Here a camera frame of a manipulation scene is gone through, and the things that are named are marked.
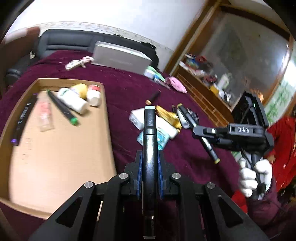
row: pink package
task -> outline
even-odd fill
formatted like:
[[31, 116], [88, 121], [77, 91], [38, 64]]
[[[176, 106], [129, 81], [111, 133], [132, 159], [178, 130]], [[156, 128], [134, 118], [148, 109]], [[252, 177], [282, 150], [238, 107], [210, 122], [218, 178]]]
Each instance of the pink package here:
[[40, 132], [53, 129], [52, 109], [49, 100], [46, 98], [40, 98], [38, 100], [38, 108]]
[[175, 90], [187, 94], [184, 85], [182, 85], [182, 83], [175, 77], [166, 77], [165, 82], [166, 84], [171, 85]]

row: gold wrapper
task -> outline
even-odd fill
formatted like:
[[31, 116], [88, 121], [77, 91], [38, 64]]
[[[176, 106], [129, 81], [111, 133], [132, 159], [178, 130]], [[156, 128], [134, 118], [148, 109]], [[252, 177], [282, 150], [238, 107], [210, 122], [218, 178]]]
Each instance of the gold wrapper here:
[[164, 108], [160, 107], [159, 105], [155, 106], [155, 109], [157, 110], [158, 116], [165, 119], [173, 127], [177, 129], [182, 128], [179, 118], [174, 112], [166, 111]]

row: white glove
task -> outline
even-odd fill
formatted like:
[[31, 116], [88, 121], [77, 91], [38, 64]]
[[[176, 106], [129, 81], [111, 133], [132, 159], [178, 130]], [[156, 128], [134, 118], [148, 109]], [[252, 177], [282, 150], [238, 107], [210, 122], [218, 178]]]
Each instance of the white glove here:
[[[255, 181], [256, 173], [246, 167], [246, 160], [242, 157], [238, 161], [239, 170], [239, 189], [245, 197], [251, 197], [253, 190], [258, 186]], [[264, 183], [266, 184], [266, 191], [270, 188], [272, 178], [272, 167], [267, 159], [257, 162], [254, 166], [258, 173], [264, 175]]]

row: black pen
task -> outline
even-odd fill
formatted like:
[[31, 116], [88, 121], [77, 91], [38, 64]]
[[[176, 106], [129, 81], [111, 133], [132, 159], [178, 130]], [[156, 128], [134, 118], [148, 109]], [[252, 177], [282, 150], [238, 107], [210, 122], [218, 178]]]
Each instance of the black pen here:
[[14, 146], [18, 146], [20, 143], [20, 138], [22, 136], [22, 132], [25, 128], [25, 124], [27, 122], [27, 119], [37, 101], [37, 95], [38, 94], [33, 94], [32, 98], [30, 101], [26, 104], [24, 110], [22, 111], [22, 114], [19, 117], [19, 120], [17, 122], [17, 127], [15, 129], [15, 132], [13, 133], [13, 138], [11, 139], [11, 143]]
[[68, 107], [61, 102], [50, 90], [47, 91], [48, 96], [52, 102], [58, 107], [58, 109], [63, 113], [63, 115], [70, 121], [72, 125], [77, 125], [78, 120], [75, 116], [72, 115]]

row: green cap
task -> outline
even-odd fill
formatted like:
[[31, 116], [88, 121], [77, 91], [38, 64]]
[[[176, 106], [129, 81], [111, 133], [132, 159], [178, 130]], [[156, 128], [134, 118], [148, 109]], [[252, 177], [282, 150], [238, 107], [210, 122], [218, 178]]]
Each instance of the green cap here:
[[76, 117], [73, 117], [70, 119], [70, 122], [72, 125], [77, 125], [78, 124], [78, 119]]

